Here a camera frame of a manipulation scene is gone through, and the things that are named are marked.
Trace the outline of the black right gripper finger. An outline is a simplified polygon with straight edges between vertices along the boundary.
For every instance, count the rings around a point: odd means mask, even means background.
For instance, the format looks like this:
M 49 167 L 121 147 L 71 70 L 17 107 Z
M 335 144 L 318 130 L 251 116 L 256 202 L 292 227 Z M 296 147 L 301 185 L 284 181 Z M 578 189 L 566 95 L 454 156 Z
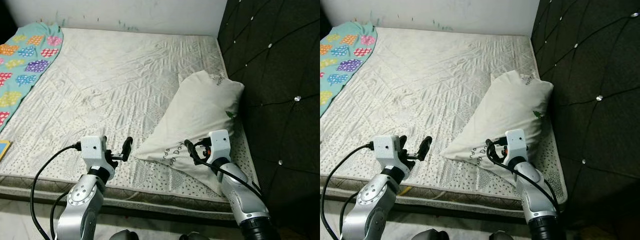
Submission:
M 194 144 L 193 142 L 191 142 L 189 139 L 186 139 L 185 140 L 185 146 L 186 146 L 186 149 L 187 149 L 187 151 L 189 153 L 189 156 L 190 156 L 190 158 L 192 158 L 194 164 L 195 165 L 201 165 L 202 164 L 201 163 L 202 160 L 199 157 L 199 154 L 197 152 L 197 149 L 196 149 L 197 145 Z
M 491 139 L 486 140 L 486 155 L 492 163 L 501 163 L 501 158 L 496 153 L 496 146 Z

